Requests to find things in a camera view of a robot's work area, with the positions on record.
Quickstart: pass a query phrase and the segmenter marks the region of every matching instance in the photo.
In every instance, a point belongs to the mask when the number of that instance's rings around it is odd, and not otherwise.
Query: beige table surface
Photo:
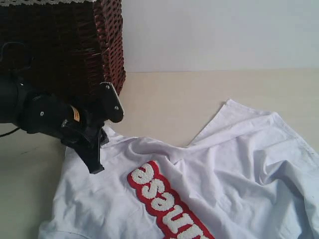
[[[129,73],[121,93],[125,119],[119,133],[187,145],[228,98],[277,111],[319,151],[319,69]],[[14,128],[0,125],[0,133]],[[51,215],[64,147],[22,131],[0,138],[0,232],[35,239]]]

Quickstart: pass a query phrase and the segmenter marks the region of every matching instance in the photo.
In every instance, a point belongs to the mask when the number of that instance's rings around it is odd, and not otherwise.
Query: wrinkled fabric
[[[186,148],[105,130],[101,173],[66,150],[39,239],[163,238],[127,180],[151,160],[216,239],[319,239],[319,156],[277,113],[228,100]]]

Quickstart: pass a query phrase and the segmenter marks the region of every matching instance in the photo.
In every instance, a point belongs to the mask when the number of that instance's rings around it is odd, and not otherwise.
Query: white letter
[[[190,228],[178,234],[177,239],[193,239],[196,236],[201,236],[201,239],[205,239],[205,237],[202,237],[203,231],[198,225],[193,224]]]
[[[142,166],[142,168],[145,169],[145,172],[138,168],[132,172],[132,179],[137,184],[149,183],[154,177],[154,170],[152,166],[146,163]]]
[[[176,234],[178,232],[178,229],[182,226],[185,226],[187,224],[193,224],[193,220],[190,218],[190,216],[187,213],[183,213],[182,217],[179,219],[176,219],[175,221],[172,221],[173,217],[176,217],[178,214],[181,214],[183,212],[183,209],[180,205],[175,205],[174,210],[167,213],[163,217],[163,223],[168,226],[168,228],[171,230],[172,233]]]
[[[154,198],[151,202],[151,206],[154,210],[157,211],[167,211],[172,208],[175,203],[175,198],[170,193],[163,193],[162,196],[166,198],[166,200],[162,198]]]
[[[147,199],[152,199],[156,197],[156,194],[163,193],[165,191],[164,183],[160,179],[153,179],[151,181],[150,188],[148,186],[143,186],[142,188],[142,195]]]

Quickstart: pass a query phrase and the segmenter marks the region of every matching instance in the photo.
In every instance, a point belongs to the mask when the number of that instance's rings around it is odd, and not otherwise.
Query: white fabric
[[[85,1],[95,2],[96,0],[0,0],[0,6],[10,6],[10,5],[45,5],[45,4],[58,4],[58,3],[83,3]]]
[[[149,161],[216,239],[319,239],[319,156],[277,113],[228,100],[187,148],[106,131],[105,170],[97,175],[67,149],[53,218],[39,239],[163,238],[128,183],[131,172],[138,183],[151,182],[152,169],[140,168]],[[163,185],[143,192],[153,198],[154,190],[162,193]],[[167,204],[157,206],[173,207],[163,221],[176,232],[180,221],[172,218],[182,209]],[[177,238],[198,230],[194,224]]]

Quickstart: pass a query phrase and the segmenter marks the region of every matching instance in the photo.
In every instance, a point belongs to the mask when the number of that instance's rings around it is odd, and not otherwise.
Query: orange label
[[[74,113],[74,120],[80,122],[80,113],[79,113],[79,111],[76,108],[74,108],[73,106],[71,106],[71,107],[72,107],[72,110],[73,110],[73,113]]]

